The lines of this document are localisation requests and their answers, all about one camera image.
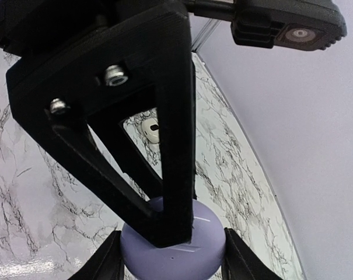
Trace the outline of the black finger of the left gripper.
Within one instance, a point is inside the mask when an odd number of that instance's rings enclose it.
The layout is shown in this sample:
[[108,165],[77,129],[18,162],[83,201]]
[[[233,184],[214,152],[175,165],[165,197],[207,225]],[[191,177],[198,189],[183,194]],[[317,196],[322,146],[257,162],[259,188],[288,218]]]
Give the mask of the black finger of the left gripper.
[[[195,74],[185,13],[140,13],[6,74],[14,119],[61,166],[158,248],[191,239]],[[124,131],[156,109],[162,172]]]

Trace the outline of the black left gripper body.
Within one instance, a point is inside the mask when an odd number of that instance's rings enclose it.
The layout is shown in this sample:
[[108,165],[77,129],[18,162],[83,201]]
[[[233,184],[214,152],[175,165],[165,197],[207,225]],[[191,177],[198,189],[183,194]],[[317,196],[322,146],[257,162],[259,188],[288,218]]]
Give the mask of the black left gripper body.
[[0,48],[21,58],[190,58],[180,1],[0,1]]

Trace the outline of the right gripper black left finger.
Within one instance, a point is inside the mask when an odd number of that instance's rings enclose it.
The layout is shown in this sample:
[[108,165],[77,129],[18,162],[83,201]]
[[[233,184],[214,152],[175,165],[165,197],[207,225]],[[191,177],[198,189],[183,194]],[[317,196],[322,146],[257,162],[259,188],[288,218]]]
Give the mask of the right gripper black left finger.
[[120,237],[120,230],[113,231],[69,280],[123,280],[124,261]]

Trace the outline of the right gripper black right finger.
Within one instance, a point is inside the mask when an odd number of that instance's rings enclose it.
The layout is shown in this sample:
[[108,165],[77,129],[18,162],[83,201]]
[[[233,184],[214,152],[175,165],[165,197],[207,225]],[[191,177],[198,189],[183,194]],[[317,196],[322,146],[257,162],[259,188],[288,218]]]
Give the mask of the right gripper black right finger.
[[226,244],[222,263],[225,280],[281,280],[231,228],[225,228]]

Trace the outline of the lavender round charging case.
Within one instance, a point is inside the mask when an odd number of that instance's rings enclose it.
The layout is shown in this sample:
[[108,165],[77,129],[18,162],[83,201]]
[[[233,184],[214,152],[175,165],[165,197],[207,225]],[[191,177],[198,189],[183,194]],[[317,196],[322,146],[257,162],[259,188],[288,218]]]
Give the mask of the lavender round charging case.
[[217,215],[193,201],[191,241],[157,248],[124,224],[120,245],[124,264],[136,279],[210,279],[222,264],[226,236]]

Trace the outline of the beige earbud charging case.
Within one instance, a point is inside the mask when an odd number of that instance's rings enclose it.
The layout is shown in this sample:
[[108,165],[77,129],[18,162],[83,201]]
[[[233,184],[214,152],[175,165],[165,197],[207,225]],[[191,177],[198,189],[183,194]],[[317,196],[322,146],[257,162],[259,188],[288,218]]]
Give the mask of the beige earbud charging case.
[[141,123],[141,130],[152,144],[159,143],[159,126],[155,118],[148,118]]

